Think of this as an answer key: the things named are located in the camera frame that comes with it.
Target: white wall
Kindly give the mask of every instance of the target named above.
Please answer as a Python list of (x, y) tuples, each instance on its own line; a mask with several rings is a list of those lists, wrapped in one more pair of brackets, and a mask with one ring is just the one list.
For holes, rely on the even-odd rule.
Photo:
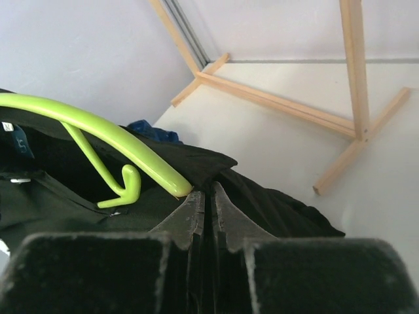
[[(178, 0), (211, 60), (344, 59), (338, 0)], [(363, 0), (370, 59), (419, 58), (419, 1)]]
[(144, 0), (0, 0), (0, 88), (118, 124), (154, 122), (191, 80)]

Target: wooden clothes rack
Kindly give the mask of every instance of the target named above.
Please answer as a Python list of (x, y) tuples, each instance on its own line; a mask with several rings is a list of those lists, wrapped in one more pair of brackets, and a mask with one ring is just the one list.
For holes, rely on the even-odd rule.
[(172, 100), (173, 106), (178, 106), (199, 85), (207, 84), (240, 98), (314, 122), (353, 139), (349, 147), (314, 184), (314, 191), (319, 195), (324, 194), (332, 186), (333, 182), (342, 175), (359, 153), (371, 142), (371, 139), (378, 134), (410, 97), (410, 89), (402, 88), (378, 118), (372, 123), (370, 122), (361, 0), (340, 0), (346, 65), (348, 68), (352, 112), (354, 114), (353, 121), (214, 76), (214, 72), (228, 61), (229, 54), (224, 54), (201, 72), (189, 52), (188, 46), (161, 5), (160, 0), (149, 0), (149, 2), (173, 37), (181, 55), (195, 76), (194, 80)]

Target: wooden leg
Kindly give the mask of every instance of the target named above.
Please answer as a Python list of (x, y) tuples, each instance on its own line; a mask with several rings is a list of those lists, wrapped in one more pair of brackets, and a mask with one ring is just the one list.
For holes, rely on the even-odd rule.
[[(218, 70), (220, 67), (222, 67), (227, 61), (230, 59), (229, 54), (223, 54), (216, 62), (209, 65), (206, 69), (204, 69), (204, 73), (212, 75)], [(198, 79), (194, 79), (186, 88), (184, 88), (179, 95), (174, 97), (172, 99), (172, 105), (174, 107), (177, 107), (186, 97), (191, 95), (194, 90), (198, 88), (198, 86), (201, 85), (201, 82)]]
[(261, 105), (292, 114), (293, 116), (314, 122), (349, 137), (355, 137), (353, 122), (339, 116), (325, 113), (301, 103), (271, 95), (255, 88), (231, 82), (224, 78), (215, 77), (213, 75), (197, 73), (197, 78), (200, 79), (204, 84), (210, 85), (214, 88), (228, 92), (240, 98), (254, 101)]
[[(406, 103), (410, 96), (410, 89), (403, 88), (374, 121), (370, 134), (370, 141), (386, 125), (390, 118)], [(352, 144), (339, 156), (338, 160), (321, 176), (313, 186), (314, 192), (323, 195), (356, 159), (359, 153), (369, 144), (368, 139), (354, 140)]]
[(340, 0), (340, 13), (355, 134), (362, 141), (369, 138), (370, 129), (361, 0)]
[(410, 88), (402, 88), (400, 92), (392, 99), (388, 106), (381, 112), (378, 118), (374, 121), (371, 137), (386, 125), (393, 115), (403, 106), (410, 97)]
[(323, 195), (324, 192), (342, 175), (346, 168), (352, 164), (366, 143), (354, 140), (351, 145), (339, 156), (338, 160), (321, 176), (313, 186), (314, 192)]
[(186, 64), (188, 65), (189, 69), (191, 69), (192, 73), (195, 75), (196, 72), (199, 72), (199, 66), (196, 64), (192, 54), (189, 52), (188, 46), (185, 44), (185, 41), (182, 38), (180, 32), (178, 32), (175, 24), (172, 22), (166, 11), (164, 10), (160, 0), (149, 0), (151, 6), (156, 11), (158, 17), (162, 20), (162, 23), (168, 30), (169, 34), (172, 36), (173, 41), (175, 42), (177, 49), (181, 53), (183, 59), (185, 60)]

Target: black garment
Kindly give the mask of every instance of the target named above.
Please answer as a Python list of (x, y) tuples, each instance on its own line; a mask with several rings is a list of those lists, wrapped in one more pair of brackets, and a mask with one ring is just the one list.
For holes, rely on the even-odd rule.
[[(0, 107), (0, 121), (26, 133), (34, 160), (20, 157), (10, 133), (0, 131), (0, 238), (13, 251), (29, 234), (43, 231), (147, 231), (177, 208), (176, 200), (140, 170), (138, 202), (118, 209), (95, 203), (116, 197), (91, 166), (64, 127), (37, 114)], [(196, 190), (210, 194), (219, 181), (232, 202), (277, 237), (344, 236), (314, 207), (279, 191), (266, 189), (231, 170), (237, 163), (223, 154), (172, 143), (159, 143), (132, 132), (182, 174)], [(85, 133), (99, 157), (122, 185), (121, 168), (132, 164), (102, 140)], [(10, 178), (31, 177), (15, 185)]]

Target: clothing label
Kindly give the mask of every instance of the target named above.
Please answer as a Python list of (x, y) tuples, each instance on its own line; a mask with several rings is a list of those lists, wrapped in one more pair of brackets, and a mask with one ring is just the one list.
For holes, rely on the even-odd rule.
[(13, 124), (8, 123), (8, 122), (2, 122), (1, 124), (3, 125), (3, 129), (6, 132), (13, 132), (14, 131)]
[(34, 155), (29, 147), (27, 142), (25, 131), (22, 130), (19, 126), (14, 126), (14, 131), (12, 133), (14, 148), (17, 152), (27, 158), (34, 158)]

